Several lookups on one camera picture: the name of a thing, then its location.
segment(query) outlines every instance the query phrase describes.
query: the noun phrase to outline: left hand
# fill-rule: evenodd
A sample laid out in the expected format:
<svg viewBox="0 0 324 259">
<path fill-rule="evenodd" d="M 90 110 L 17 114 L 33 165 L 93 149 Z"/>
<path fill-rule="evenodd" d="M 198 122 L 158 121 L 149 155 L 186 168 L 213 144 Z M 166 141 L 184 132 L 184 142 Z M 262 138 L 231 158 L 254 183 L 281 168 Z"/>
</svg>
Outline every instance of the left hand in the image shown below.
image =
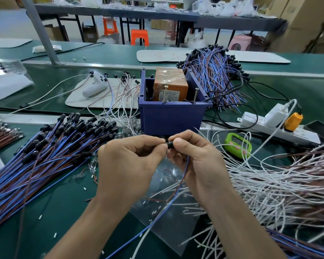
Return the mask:
<svg viewBox="0 0 324 259">
<path fill-rule="evenodd" d="M 124 216 L 147 192 L 167 148 L 164 139 L 148 135 L 115 139 L 101 146 L 96 202 Z"/>
</svg>

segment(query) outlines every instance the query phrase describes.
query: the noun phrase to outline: purple plastic bin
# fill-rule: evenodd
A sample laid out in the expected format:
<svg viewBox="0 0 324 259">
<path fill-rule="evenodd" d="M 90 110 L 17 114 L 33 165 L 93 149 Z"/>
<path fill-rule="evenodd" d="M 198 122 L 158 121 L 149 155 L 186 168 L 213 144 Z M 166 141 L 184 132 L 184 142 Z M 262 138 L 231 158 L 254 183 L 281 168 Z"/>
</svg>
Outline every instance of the purple plastic bin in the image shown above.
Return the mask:
<svg viewBox="0 0 324 259">
<path fill-rule="evenodd" d="M 154 78 L 145 77 L 142 69 L 141 89 L 138 99 L 141 129 L 147 135 L 174 135 L 190 129 L 197 132 L 200 128 L 205 110 L 212 107 L 212 102 L 203 102 L 207 94 L 190 71 L 186 73 L 188 84 L 187 96 L 193 100 L 195 88 L 199 88 L 195 104 L 192 102 L 158 102 L 147 101 L 145 89 L 153 88 Z"/>
</svg>

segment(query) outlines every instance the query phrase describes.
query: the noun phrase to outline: screw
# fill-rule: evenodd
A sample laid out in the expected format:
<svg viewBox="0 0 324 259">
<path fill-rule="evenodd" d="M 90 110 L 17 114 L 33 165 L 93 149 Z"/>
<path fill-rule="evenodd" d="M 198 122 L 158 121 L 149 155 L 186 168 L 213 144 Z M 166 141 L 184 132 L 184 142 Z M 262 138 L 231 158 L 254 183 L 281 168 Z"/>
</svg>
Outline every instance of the screw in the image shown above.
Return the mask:
<svg viewBox="0 0 324 259">
<path fill-rule="evenodd" d="M 165 98 L 166 98 L 166 96 L 167 96 L 167 90 L 168 90 L 168 85 L 165 85 L 164 86 L 164 95 L 163 95 L 163 103 L 165 103 Z"/>
<path fill-rule="evenodd" d="M 199 91 L 199 88 L 195 89 L 195 94 L 194 94 L 194 98 L 193 98 L 193 103 L 195 103 L 195 99 L 197 98 L 197 93 Z"/>
</svg>

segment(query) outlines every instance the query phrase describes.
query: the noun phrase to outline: black phone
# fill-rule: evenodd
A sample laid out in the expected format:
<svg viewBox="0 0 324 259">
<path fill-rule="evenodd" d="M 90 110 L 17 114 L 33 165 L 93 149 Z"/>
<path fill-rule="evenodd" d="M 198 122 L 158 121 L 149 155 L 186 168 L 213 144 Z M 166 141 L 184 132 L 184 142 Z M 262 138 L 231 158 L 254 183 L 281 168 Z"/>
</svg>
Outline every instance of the black phone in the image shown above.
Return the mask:
<svg viewBox="0 0 324 259">
<path fill-rule="evenodd" d="M 320 121 L 313 121 L 304 125 L 304 129 L 317 133 L 322 141 L 324 141 L 324 123 Z"/>
</svg>

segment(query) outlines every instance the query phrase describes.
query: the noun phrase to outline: pink stool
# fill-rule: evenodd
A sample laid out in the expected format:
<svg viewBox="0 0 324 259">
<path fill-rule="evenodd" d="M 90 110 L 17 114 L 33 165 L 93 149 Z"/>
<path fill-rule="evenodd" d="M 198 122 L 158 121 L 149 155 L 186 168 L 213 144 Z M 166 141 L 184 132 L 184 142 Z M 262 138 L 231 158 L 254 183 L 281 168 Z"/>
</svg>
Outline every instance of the pink stool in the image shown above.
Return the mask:
<svg viewBox="0 0 324 259">
<path fill-rule="evenodd" d="M 248 51 L 252 37 L 246 35 L 236 35 L 230 42 L 228 50 Z"/>
<path fill-rule="evenodd" d="M 168 20 L 165 37 L 170 36 L 170 40 L 175 40 L 177 38 L 177 30 L 176 29 L 177 29 L 177 22 Z"/>
</svg>

